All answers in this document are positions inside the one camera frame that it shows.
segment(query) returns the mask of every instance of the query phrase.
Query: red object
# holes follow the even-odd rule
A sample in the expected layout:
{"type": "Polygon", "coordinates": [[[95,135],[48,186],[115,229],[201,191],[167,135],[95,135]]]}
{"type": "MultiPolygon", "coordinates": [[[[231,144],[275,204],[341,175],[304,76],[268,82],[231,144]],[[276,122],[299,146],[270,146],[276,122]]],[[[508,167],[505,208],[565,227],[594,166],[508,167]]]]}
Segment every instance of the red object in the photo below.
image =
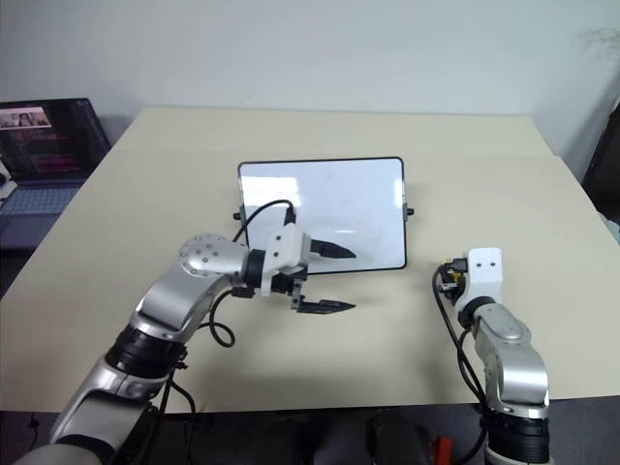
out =
{"type": "Polygon", "coordinates": [[[452,439],[440,436],[435,442],[435,465],[450,465],[452,439]]]}

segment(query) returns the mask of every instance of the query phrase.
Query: tabletop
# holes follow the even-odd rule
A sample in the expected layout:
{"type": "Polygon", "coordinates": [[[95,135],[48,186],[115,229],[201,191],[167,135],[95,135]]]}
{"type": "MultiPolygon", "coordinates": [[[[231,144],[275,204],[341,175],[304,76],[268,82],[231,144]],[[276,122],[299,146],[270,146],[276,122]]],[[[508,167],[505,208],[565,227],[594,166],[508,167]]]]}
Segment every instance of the tabletop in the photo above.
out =
{"type": "MultiPolygon", "coordinates": [[[[218,320],[237,344],[198,332],[175,377],[199,409],[473,401],[430,278],[486,246],[503,250],[504,303],[531,328],[551,397],[620,392],[620,248],[528,117],[148,108],[1,302],[2,409],[61,410],[182,242],[233,235],[239,163],[361,156],[404,161],[407,266],[311,276],[308,298],[356,304],[341,314],[300,315],[281,295],[225,300],[218,320]]],[[[176,396],[169,407],[186,410],[176,396]]]]}

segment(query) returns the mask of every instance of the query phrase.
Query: laptop keyboard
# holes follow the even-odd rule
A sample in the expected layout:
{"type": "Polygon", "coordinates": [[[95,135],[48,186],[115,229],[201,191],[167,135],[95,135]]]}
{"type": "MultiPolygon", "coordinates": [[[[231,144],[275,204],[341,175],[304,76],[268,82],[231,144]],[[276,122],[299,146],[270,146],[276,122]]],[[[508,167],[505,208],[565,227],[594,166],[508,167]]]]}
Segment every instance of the laptop keyboard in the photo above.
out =
{"type": "Polygon", "coordinates": [[[18,189],[0,207],[0,215],[62,213],[78,187],[18,189]]]}

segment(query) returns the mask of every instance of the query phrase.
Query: laptop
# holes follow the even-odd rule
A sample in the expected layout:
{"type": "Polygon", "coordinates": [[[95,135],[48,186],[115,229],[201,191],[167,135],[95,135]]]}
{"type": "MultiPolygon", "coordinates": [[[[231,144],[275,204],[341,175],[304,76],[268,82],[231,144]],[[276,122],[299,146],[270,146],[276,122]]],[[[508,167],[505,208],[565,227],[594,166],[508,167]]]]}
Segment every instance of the laptop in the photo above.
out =
{"type": "Polygon", "coordinates": [[[0,159],[16,187],[0,205],[0,249],[32,251],[109,152],[88,99],[0,103],[0,159]]]}

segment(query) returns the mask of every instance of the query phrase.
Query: laptop screen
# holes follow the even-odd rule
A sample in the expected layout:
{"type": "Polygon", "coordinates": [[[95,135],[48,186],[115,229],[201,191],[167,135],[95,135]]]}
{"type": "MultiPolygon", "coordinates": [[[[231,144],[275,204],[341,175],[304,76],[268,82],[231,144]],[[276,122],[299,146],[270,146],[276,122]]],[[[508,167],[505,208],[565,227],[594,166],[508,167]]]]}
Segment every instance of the laptop screen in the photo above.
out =
{"type": "Polygon", "coordinates": [[[88,99],[0,103],[0,156],[15,181],[88,177],[109,149],[88,99]]]}

